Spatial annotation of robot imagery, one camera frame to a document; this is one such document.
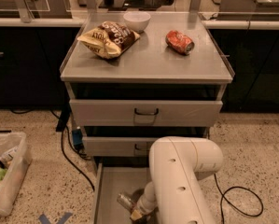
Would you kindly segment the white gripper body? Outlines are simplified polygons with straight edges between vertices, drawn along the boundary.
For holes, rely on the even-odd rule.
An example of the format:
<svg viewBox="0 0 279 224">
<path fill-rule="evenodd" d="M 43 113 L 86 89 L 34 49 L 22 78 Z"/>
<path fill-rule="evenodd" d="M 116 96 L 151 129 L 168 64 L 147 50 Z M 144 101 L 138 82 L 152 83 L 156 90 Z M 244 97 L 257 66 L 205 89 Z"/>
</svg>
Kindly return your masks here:
<svg viewBox="0 0 279 224">
<path fill-rule="evenodd" d="M 142 195 L 136 203 L 135 210 L 142 216 L 148 216 L 156 207 L 157 201 L 155 198 L 148 198 L 146 195 Z"/>
</svg>

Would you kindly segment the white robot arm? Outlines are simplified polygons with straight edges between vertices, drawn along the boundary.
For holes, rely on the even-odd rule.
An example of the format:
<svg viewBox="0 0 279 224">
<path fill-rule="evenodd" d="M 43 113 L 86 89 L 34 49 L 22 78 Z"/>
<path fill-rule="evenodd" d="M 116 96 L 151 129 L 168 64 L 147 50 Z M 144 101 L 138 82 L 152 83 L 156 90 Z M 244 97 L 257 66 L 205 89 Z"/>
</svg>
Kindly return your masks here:
<svg viewBox="0 0 279 224">
<path fill-rule="evenodd" d="M 222 166 L 220 147 L 205 138 L 168 136 L 149 150 L 151 181 L 131 211 L 139 221 L 158 210 L 160 224 L 216 224 L 196 177 Z"/>
</svg>

